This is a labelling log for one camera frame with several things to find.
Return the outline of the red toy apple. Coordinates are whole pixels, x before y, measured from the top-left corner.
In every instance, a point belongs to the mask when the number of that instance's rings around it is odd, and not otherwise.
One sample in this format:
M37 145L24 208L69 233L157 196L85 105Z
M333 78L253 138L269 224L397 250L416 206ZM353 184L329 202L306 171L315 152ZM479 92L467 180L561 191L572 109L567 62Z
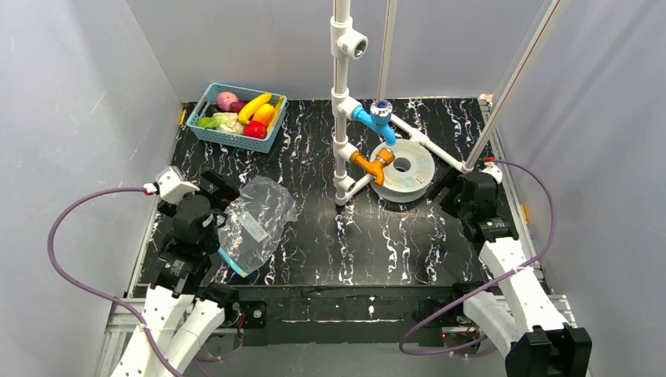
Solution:
M259 121L250 121L243 128L243 135L256 139L264 139L267 137L267 127Z

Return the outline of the orange toy mango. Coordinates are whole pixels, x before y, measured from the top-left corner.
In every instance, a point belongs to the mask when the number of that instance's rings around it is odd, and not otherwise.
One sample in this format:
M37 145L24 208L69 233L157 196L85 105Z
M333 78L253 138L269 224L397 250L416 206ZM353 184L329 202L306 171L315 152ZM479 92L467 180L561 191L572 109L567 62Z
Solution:
M265 103L254 112L252 115L252 121L256 121L264 126L268 126L271 119L273 118L274 112L275 107L270 103Z

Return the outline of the yellow toy banana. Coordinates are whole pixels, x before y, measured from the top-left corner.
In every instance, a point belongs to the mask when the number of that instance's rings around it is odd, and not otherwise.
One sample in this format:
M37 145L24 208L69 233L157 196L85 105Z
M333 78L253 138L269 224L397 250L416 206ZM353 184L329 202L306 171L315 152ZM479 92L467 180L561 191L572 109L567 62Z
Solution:
M240 113L238 113L238 121L246 125L252 120L252 115L254 112L263 104L269 103L270 100L272 99L273 95L271 93L263 93L250 102L246 104L246 106L242 109Z

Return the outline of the clear zip top bag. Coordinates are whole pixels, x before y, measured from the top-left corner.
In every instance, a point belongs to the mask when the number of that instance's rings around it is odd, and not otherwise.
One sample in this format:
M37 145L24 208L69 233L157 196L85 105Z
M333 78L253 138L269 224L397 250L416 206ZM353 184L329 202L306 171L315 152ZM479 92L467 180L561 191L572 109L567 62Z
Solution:
M268 177L249 180L218 217L218 253L237 275L260 269L278 248L284 228L298 218L298 206L289 191Z

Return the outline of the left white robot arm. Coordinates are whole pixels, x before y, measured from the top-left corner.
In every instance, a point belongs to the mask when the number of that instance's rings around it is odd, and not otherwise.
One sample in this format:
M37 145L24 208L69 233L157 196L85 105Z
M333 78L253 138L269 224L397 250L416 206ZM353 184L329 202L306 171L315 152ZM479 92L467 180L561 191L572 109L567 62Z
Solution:
M182 373L231 307L231 287L200 285L220 247L218 230L227 220L223 211L240 193L211 171L204 177L217 190L208 192L186 181L177 167L167 167L148 186L159 195L158 210L170 218L171 229L159 248L142 319L114 376Z

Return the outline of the pink toy potato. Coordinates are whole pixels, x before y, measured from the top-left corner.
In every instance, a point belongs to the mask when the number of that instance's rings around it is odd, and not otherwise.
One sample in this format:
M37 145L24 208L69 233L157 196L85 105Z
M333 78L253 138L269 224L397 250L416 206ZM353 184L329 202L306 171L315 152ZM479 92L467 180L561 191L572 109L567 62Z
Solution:
M239 98L232 92L223 91L216 96L216 106L223 112L235 112L232 105L239 101Z

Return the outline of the green white toy cabbage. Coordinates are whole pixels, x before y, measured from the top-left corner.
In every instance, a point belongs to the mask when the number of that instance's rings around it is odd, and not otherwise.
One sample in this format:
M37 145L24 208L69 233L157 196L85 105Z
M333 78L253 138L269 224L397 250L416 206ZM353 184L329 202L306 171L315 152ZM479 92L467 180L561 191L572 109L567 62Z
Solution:
M217 130L229 134L242 134L243 125L238 121L238 115L233 112L218 112L211 117L201 118L197 125L208 130Z

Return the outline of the orange plastic faucet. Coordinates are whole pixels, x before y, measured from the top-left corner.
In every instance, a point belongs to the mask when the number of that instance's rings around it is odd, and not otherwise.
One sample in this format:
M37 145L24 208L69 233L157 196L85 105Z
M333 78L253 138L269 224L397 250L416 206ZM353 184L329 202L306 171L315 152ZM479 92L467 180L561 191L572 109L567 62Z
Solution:
M361 167L366 174L374 178L374 183L383 186L385 181L384 169L395 160L395 155L388 148L382 148L378 151L374 160L370 161L363 157L358 151L354 152L349 161Z

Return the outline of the light blue plastic basket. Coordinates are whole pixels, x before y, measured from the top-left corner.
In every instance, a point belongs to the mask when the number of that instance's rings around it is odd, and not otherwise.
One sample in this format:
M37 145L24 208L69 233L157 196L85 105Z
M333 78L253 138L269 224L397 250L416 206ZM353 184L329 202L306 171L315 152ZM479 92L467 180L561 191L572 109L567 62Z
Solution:
M268 153L279 133L279 130L287 114L287 97L282 94L273 93L269 101L271 105L278 107L276 120L270 127L266 137L259 139L255 137L243 136L242 134L231 134L221 130L205 129L198 126L198 122L205 116L208 107L216 102L217 95L224 91L229 91L237 95L242 101L253 100L255 97L263 94L261 90L254 90L240 86L225 85L219 82L212 82L203 92L202 97L196 103L196 106L185 121L185 125L201 141L209 141L220 145L226 145L235 148Z

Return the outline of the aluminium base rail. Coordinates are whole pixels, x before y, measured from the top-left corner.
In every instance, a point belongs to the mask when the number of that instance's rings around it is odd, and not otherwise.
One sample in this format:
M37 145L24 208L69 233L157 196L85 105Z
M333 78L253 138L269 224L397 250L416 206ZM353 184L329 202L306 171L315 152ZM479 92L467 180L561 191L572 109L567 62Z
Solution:
M419 321L444 306L450 290L444 288L371 287L241 287L227 306L225 320L249 331L245 346L315 342L320 344L392 343ZM438 346L438 331L452 334L474 330L463 325L462 309L452 309L412 338ZM109 376L129 342L137 319L114 304L105 331L105 344L97 366L98 376Z

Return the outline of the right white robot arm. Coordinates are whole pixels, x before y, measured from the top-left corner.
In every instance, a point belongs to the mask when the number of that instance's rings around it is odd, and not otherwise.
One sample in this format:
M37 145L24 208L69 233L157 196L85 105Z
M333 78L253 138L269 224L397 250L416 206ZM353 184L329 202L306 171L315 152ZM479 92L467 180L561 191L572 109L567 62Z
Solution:
M495 168L458 176L441 201L494 277L507 305L484 289L463 302L463 312L504 357L509 376L586 376L592 341L555 307L538 281L513 222L498 214L501 173Z

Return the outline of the blue plastic faucet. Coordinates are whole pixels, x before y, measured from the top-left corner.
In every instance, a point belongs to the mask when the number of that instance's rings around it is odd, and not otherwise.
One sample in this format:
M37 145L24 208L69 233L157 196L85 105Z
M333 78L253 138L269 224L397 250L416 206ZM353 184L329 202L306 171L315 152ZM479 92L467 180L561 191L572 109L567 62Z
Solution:
M373 101L367 111L363 106L357 106L352 111L352 120L363 123L365 126L382 136L388 146L394 146L397 137L390 126L393 114L393 105L386 100Z

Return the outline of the yellow toy corn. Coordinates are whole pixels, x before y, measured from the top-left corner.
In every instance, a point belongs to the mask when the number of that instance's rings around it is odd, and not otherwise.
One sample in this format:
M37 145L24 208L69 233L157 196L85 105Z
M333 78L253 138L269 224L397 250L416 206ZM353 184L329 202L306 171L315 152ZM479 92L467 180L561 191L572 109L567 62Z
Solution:
M280 114L280 108L281 108L281 106L282 106L282 104L283 104L283 102L284 102L284 99L285 99L285 96L280 95L280 97L279 97L279 99L278 99L276 105L274 106L274 113L273 113L273 116L272 116L272 118L270 119L269 123L266 125L266 131L267 131L267 132L270 132L271 129L273 128L273 126L275 125L276 120L277 120L277 117L278 117L278 115Z

